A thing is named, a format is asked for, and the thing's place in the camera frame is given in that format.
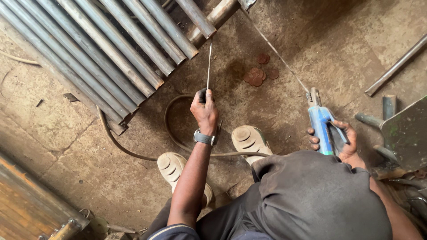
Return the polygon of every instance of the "dark t-shirt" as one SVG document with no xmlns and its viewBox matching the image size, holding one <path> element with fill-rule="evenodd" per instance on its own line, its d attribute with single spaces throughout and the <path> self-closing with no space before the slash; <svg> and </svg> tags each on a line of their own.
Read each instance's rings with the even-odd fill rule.
<svg viewBox="0 0 427 240">
<path fill-rule="evenodd" d="M 233 237 L 231 240 L 273 240 L 269 235 L 260 232 L 247 231 Z M 167 226 L 153 233 L 148 240 L 200 240 L 198 234 L 191 227 L 179 223 Z"/>
</svg>

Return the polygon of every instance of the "wristwatch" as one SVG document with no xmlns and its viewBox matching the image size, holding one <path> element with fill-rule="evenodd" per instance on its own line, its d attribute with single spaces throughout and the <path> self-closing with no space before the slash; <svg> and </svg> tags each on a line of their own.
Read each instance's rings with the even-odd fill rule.
<svg viewBox="0 0 427 240">
<path fill-rule="evenodd" d="M 216 144 L 216 137 L 215 136 L 208 136 L 208 135 L 202 134 L 202 133 L 200 133 L 200 129 L 197 129 L 194 132 L 193 140 L 195 143 L 201 142 L 201 143 L 209 144 L 211 146 Z"/>
</svg>

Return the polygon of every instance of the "concrete floor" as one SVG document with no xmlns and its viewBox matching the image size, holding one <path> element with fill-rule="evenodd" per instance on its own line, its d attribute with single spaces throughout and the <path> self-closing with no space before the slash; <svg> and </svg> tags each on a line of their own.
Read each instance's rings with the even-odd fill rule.
<svg viewBox="0 0 427 240">
<path fill-rule="evenodd" d="M 206 4 L 206 12 L 218 2 Z M 425 0 L 258 0 L 251 16 L 305 85 L 317 87 L 324 105 L 356 128 L 360 154 L 374 166 L 382 158 L 371 147 L 381 144 L 382 137 L 353 115 L 382 116 L 385 94 L 398 95 L 400 109 L 427 94 L 427 51 L 373 98 L 363 93 L 427 33 L 426 12 Z M 0 48 L 26 57 L 4 35 Z M 259 53 L 271 56 L 262 68 L 278 68 L 280 76 L 255 88 L 243 81 L 243 74 L 258 66 Z M 213 55 L 211 83 L 223 120 L 214 152 L 233 151 L 230 133 L 243 124 L 260 128 L 276 154 L 308 148 L 304 91 L 241 12 L 218 31 Z M 89 208 L 110 223 L 136 230 L 147 227 L 171 197 L 156 163 L 119 151 L 100 120 L 82 103 L 63 98 L 66 89 L 42 68 L 4 56 L 0 62 L 0 149 L 76 209 Z M 147 156 L 174 151 L 188 157 L 167 135 L 163 113 L 177 94 L 205 86 L 207 63 L 204 46 L 143 104 L 118 141 Z M 197 124 L 189 107 L 189 101 L 177 104 L 170 122 L 180 139 L 191 144 Z M 234 198 L 250 185 L 250 172 L 241 157 L 212 158 L 208 183 L 217 198 Z"/>
</svg>

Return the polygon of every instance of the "beige shoe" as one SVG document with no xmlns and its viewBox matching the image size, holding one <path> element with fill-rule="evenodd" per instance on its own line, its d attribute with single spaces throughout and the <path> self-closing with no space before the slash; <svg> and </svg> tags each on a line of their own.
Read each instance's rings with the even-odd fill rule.
<svg viewBox="0 0 427 240">
<path fill-rule="evenodd" d="M 184 170 L 187 160 L 174 152 L 166 152 L 157 159 L 157 166 L 160 170 L 163 178 L 172 186 L 172 193 L 175 191 L 176 184 L 178 183 L 179 177 L 181 176 L 182 170 Z M 214 192 L 212 188 L 206 183 L 204 194 L 206 195 L 208 202 L 212 200 Z"/>
<path fill-rule="evenodd" d="M 265 140 L 261 130 L 256 127 L 243 125 L 236 128 L 231 134 L 231 140 L 238 152 L 261 152 L 272 155 L 270 146 Z M 243 156 L 249 165 L 264 157 L 261 156 Z"/>
</svg>

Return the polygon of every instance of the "sleeve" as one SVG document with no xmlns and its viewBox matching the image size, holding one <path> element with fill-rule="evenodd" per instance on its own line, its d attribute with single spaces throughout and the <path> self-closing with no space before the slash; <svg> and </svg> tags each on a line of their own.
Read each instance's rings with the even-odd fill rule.
<svg viewBox="0 0 427 240">
<path fill-rule="evenodd" d="M 148 240 L 200 240 L 200 238 L 194 229 L 178 223 L 158 230 Z"/>
</svg>

